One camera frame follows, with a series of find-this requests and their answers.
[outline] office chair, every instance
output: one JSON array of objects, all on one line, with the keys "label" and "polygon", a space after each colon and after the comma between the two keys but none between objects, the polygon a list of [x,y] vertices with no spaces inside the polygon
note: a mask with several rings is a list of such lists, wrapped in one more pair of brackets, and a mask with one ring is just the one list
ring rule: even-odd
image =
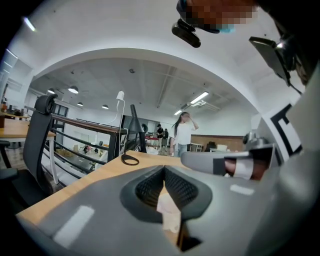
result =
[{"label": "office chair", "polygon": [[[1,183],[10,188],[11,197],[23,208],[30,207],[53,193],[52,186],[45,177],[41,159],[52,123],[51,112],[56,97],[56,94],[44,95],[35,102],[36,110],[32,114],[23,149],[23,159],[28,169],[17,171],[11,168],[0,175]],[[8,159],[5,145],[5,141],[0,143],[1,154],[3,159]],[[10,168],[10,163],[5,162],[6,167]]]}]

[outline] desk surface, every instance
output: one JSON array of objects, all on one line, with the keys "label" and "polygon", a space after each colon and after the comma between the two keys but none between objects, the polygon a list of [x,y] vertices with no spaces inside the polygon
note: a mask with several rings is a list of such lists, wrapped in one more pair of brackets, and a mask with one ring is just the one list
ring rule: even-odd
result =
[{"label": "desk surface", "polygon": [[171,165],[186,168],[181,163],[180,158],[177,157],[152,155],[135,151],[128,151],[127,154],[135,158],[138,158],[140,163],[136,166],[124,165],[121,162],[120,157],[117,157],[112,161],[106,163],[99,169],[75,181],[71,185],[61,189],[60,191],[54,193],[46,199],[18,213],[18,216],[27,219],[28,221],[37,225],[40,223],[42,218],[46,214],[48,214],[53,208],[55,208],[56,206],[70,198],[72,195],[76,194],[80,190],[84,189],[85,187],[96,181],[157,165]]},{"label": "desk surface", "polygon": [[[0,128],[0,139],[26,138],[29,123],[28,121],[5,119],[4,128]],[[56,135],[49,131],[48,137],[54,136]]]},{"label": "desk surface", "polygon": [[9,113],[3,113],[3,112],[0,112],[1,115],[5,115],[7,117],[12,117],[12,118],[29,118],[30,116],[19,116],[19,115],[14,115],[14,114],[9,114]]}]

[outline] long black hair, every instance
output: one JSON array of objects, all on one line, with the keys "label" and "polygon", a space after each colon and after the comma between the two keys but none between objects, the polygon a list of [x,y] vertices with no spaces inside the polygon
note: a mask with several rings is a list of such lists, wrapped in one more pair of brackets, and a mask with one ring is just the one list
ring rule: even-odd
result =
[{"label": "long black hair", "polygon": [[189,115],[188,112],[182,112],[182,113],[180,114],[179,118],[178,118],[178,121],[176,121],[175,124],[172,125],[172,127],[174,127],[174,137],[177,136],[178,126],[179,126],[179,124],[180,124],[180,122],[181,122],[181,117],[182,117],[184,114],[188,114],[188,115]]}]

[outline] white ceiling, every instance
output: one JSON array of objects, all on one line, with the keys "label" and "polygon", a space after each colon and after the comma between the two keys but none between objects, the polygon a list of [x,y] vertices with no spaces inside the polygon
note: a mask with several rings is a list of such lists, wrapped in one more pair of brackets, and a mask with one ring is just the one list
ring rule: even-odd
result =
[{"label": "white ceiling", "polygon": [[[271,87],[279,78],[248,39],[255,36],[278,41],[273,20],[259,9],[255,18],[246,20],[247,24],[237,24],[235,33],[215,35],[197,29],[202,45],[193,49],[171,33],[170,28],[179,17],[176,3],[176,0],[48,0],[29,17],[36,32],[23,26],[10,49],[36,74],[67,58],[101,49],[161,52],[212,72],[256,106],[261,101],[256,97],[263,96],[259,90]],[[170,65],[170,61],[150,56],[145,60]],[[175,66],[192,73],[183,66]],[[204,77],[198,70],[194,75]]]},{"label": "white ceiling", "polygon": [[84,107],[91,109],[100,109],[101,102],[114,99],[119,91],[124,91],[125,99],[170,112],[204,91],[209,92],[204,100],[218,108],[236,101],[235,95],[239,97],[236,90],[234,94],[223,90],[221,80],[208,82],[172,66],[132,58],[101,58],[72,64],[52,71],[30,85],[42,93],[49,88],[63,92],[70,86],[79,89],[79,94],[73,94],[70,103],[83,102]]}]

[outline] black cable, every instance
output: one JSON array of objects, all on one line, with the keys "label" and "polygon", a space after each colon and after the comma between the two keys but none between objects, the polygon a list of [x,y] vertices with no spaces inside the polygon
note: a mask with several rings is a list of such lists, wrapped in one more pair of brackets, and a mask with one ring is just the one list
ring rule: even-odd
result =
[{"label": "black cable", "polygon": [[302,92],[299,91],[296,87],[294,87],[294,86],[292,85],[292,83],[290,83],[290,82],[289,82],[289,87],[292,87],[293,89],[295,89],[295,91],[296,91],[298,94],[302,95]]}]

